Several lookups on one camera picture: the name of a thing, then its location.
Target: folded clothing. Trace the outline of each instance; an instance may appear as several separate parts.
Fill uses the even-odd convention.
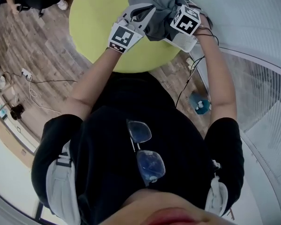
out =
[[[164,38],[173,40],[179,33],[178,30],[172,28],[170,23],[177,14],[178,7],[186,5],[187,0],[128,0],[129,5],[139,3],[151,3],[155,5],[156,12],[150,20],[148,26],[144,30],[150,41],[160,41]]]

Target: power strip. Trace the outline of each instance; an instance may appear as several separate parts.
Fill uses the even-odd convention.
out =
[[[31,80],[32,78],[32,74],[24,68],[22,68],[22,75],[24,75],[28,80]]]
[[[187,64],[189,65],[188,68],[191,70],[191,72],[195,69],[195,67],[192,68],[193,60],[191,58],[186,59]]]

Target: backpack strap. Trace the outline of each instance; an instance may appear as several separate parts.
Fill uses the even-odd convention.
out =
[[[81,217],[75,188],[75,166],[70,157],[70,141],[47,171],[46,190],[51,211],[67,224],[80,225]]]
[[[217,169],[220,169],[221,165],[213,160],[213,163]],[[205,211],[211,212],[218,216],[222,216],[226,210],[228,202],[228,190],[225,184],[219,182],[220,177],[214,176],[211,181],[211,188],[208,192]]]

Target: eyeglasses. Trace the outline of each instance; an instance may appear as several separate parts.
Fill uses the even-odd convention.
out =
[[[141,177],[147,187],[151,182],[154,183],[165,175],[163,159],[157,152],[140,148],[140,143],[145,143],[152,138],[151,130],[146,123],[127,120],[127,128]]]

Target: wooden floor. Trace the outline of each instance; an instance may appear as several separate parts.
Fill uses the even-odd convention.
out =
[[[92,65],[80,55],[69,35],[69,11],[61,11],[56,5],[46,9],[44,16],[31,9],[13,15],[7,4],[0,6],[0,64],[4,71],[21,74],[22,68],[32,72],[33,81],[78,80]],[[188,54],[179,55],[168,64],[151,71],[177,100],[189,76],[186,59]],[[29,82],[24,77],[12,77],[13,88],[25,107],[22,122],[40,139],[44,124],[57,113],[38,108],[30,100]],[[69,95],[73,82],[46,82],[31,84],[38,94],[33,98],[40,106],[60,111]],[[209,124],[210,114],[198,116],[189,106],[188,96],[194,91],[207,96],[198,73],[188,84],[178,104],[178,109],[188,116],[204,135]]]

